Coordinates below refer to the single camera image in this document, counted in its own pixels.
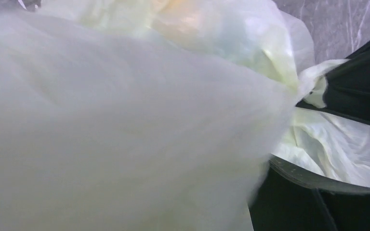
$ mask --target marble floor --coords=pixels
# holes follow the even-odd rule
[[[342,59],[370,40],[370,0],[274,0],[307,25],[316,62]]]

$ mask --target gray tile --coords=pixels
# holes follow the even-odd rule
[[[342,59],[370,40],[370,0],[274,0],[307,25],[316,62]]]

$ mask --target gray marble floor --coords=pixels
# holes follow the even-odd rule
[[[274,0],[307,25],[316,61],[342,59],[370,40],[370,0]]]

